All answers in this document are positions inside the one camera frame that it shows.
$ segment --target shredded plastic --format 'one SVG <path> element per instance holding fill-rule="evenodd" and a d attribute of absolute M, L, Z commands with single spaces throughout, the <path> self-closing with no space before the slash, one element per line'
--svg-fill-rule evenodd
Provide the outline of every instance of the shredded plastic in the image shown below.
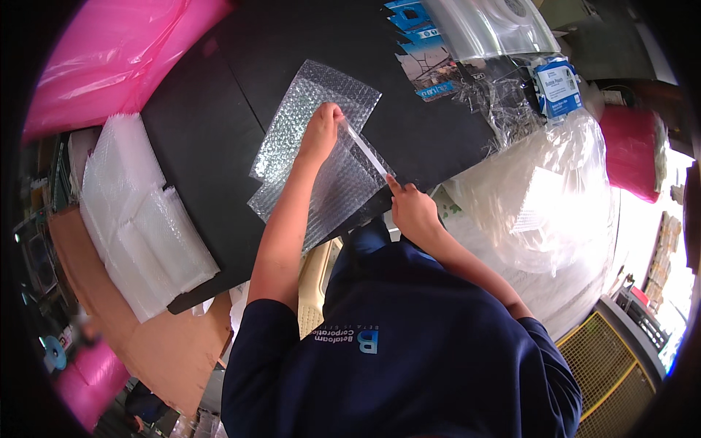
<path fill-rule="evenodd" d="M 508 149 L 543 126 L 524 94 L 524 86 L 521 79 L 485 78 L 464 85 L 453 97 L 453 101 L 469 105 L 473 113 L 481 113 L 494 131 L 485 156 Z"/>

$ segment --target bubble wrap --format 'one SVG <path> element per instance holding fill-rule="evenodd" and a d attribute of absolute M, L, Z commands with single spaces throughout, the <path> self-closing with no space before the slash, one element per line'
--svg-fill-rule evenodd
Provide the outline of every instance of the bubble wrap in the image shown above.
<path fill-rule="evenodd" d="M 83 190 L 88 190 L 88 196 L 94 192 L 102 196 L 100 201 L 86 199 L 95 205 L 91 212 L 100 230 L 111 235 L 117 224 L 134 216 L 153 187 L 164 184 L 165 177 L 151 149 L 141 116 L 117 114 L 108 118 L 83 177 Z M 111 221 L 103 221 L 102 215 Z"/>
<path fill-rule="evenodd" d="M 133 224 L 128 222 L 117 230 L 108 255 L 107 274 L 139 322 L 163 312 L 179 294 Z"/>
<path fill-rule="evenodd" d="M 369 86 L 317 62 L 307 60 L 287 89 L 251 169 L 263 186 L 248 205 L 268 221 L 297 156 L 312 114 L 323 102 L 336 102 L 348 124 L 360 132 L 381 94 Z M 385 169 L 387 163 L 363 137 Z M 314 182 L 303 251 L 316 246 L 382 186 L 384 178 L 343 128 Z"/>
<path fill-rule="evenodd" d="M 86 161 L 80 213 L 140 322 L 219 268 L 165 178 L 139 114 L 110 117 Z"/>
<path fill-rule="evenodd" d="M 379 91 L 340 71 L 305 61 L 273 117 L 250 176 L 261 182 L 287 179 L 307 123 L 323 102 L 336 102 L 350 126 L 360 132 L 380 96 Z"/>
<path fill-rule="evenodd" d="M 175 188 L 151 191 L 133 221 L 179 292 L 190 291 L 219 272 Z"/>

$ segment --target black table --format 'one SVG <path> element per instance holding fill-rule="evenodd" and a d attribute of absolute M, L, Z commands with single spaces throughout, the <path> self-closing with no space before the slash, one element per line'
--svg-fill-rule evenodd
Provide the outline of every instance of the black table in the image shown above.
<path fill-rule="evenodd" d="M 477 164 L 493 138 L 479 114 L 450 97 L 424 102 L 395 53 L 383 1 L 250 1 L 175 65 L 142 117 L 169 185 L 222 271 L 178 296 L 179 313 L 250 278 L 264 223 L 246 205 L 260 183 L 250 166 L 292 78 L 312 59 L 382 92 L 363 135 L 402 183 L 429 189 Z M 380 190 L 329 238 L 390 208 Z"/>

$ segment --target betafoam corporation logo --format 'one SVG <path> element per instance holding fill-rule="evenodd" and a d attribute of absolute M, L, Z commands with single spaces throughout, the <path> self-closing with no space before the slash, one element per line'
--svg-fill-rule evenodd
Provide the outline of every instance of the betafoam corporation logo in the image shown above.
<path fill-rule="evenodd" d="M 360 342 L 360 351 L 369 355 L 377 354 L 377 333 L 377 330 L 363 330 L 358 334 L 356 339 Z"/>

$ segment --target finger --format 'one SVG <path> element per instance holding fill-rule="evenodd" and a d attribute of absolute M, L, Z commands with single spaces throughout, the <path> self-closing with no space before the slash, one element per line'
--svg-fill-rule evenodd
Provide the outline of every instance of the finger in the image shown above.
<path fill-rule="evenodd" d="M 395 197 L 393 196 L 392 197 L 392 222 L 394 222 L 395 225 L 397 224 L 397 211 L 399 211 L 398 209 L 399 209 L 399 206 L 397 205 L 397 201 L 396 201 Z"/>
<path fill-rule="evenodd" d="M 343 111 L 341 110 L 341 107 L 339 107 L 337 104 L 334 104 L 334 122 L 340 122 L 343 120 Z"/>
<path fill-rule="evenodd" d="M 387 174 L 387 185 L 389 185 L 394 196 L 399 196 L 399 194 L 404 191 L 402 186 L 400 186 L 397 180 L 390 174 Z"/>
<path fill-rule="evenodd" d="M 341 108 L 339 108 L 338 104 L 332 102 L 324 102 L 319 106 L 317 111 L 319 111 L 322 120 L 333 121 L 334 112 L 341 112 Z"/>

